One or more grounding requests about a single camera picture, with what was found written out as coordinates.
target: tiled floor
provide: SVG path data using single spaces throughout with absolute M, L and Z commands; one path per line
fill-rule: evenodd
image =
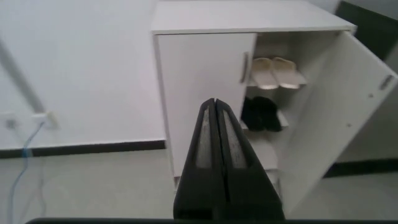
M 174 185 L 165 150 L 30 161 L 16 190 L 14 223 L 40 216 L 37 187 L 41 170 L 47 217 L 172 218 Z M 6 223 L 6 199 L 21 167 L 20 159 L 0 161 L 0 223 Z M 30 199 L 23 222 L 18 222 Z
M 0 161 L 0 223 L 21 159 Z M 14 224 L 46 217 L 172 218 L 174 187 L 165 150 L 33 158 L 19 182 Z M 398 220 L 398 174 L 324 179 L 292 215 Z

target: cable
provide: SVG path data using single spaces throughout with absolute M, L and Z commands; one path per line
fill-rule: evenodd
M 13 220 L 12 219 L 13 219 L 13 215 L 14 215 L 13 214 L 13 210 L 14 210 L 15 189 L 17 187 L 17 184 L 18 184 L 19 180 L 21 179 L 21 177 L 24 175 L 25 171 L 28 168 L 28 157 L 32 156 L 32 151 L 28 150 L 28 146 L 29 146 L 30 142 L 33 140 L 33 138 L 36 136 L 36 134 L 40 131 L 40 129 L 42 128 L 43 125 L 44 125 L 44 122 L 41 122 L 39 124 L 37 129 L 26 140 L 26 142 L 24 144 L 24 148 L 22 149 L 22 157 L 24 159 L 24 168 L 22 169 L 21 173 L 19 173 L 19 175 L 15 179 L 14 183 L 12 184 L 10 193 L 9 193 L 8 208 L 7 208 L 7 214 L 8 214 L 7 222 L 8 222 L 8 224 L 13 224 Z

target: cabinet top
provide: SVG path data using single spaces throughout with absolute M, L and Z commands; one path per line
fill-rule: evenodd
M 355 30 L 305 1 L 159 1 L 153 34 Z

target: shoe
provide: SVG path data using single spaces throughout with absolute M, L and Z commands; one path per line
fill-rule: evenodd
M 282 130 L 279 118 L 277 116 L 278 107 L 270 99 L 256 96 L 252 100 L 252 106 L 261 116 L 261 123 L 268 131 L 279 132 Z
M 297 74 L 296 64 L 280 57 L 272 59 L 272 74 L 281 87 L 298 89 L 306 81 Z
M 272 60 L 269 58 L 257 58 L 253 60 L 251 67 L 251 79 L 262 90 L 273 90 L 279 84 L 271 73 Z
M 245 123 L 250 131 L 265 130 L 264 125 L 262 125 L 262 116 L 260 112 L 255 110 L 252 100 L 247 97 L 244 99 L 241 120 Z

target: white cabinet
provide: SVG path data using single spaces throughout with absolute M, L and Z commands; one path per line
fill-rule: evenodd
M 174 176 L 205 100 L 227 102 L 239 118 L 245 95 L 267 96 L 284 129 L 246 136 L 289 217 L 397 83 L 354 30 L 301 1 L 159 2 L 152 33 Z M 275 56 L 294 61 L 307 84 L 250 87 L 252 58 Z
M 200 105 L 219 98 L 241 115 L 255 34 L 157 37 L 174 175 L 180 176 Z

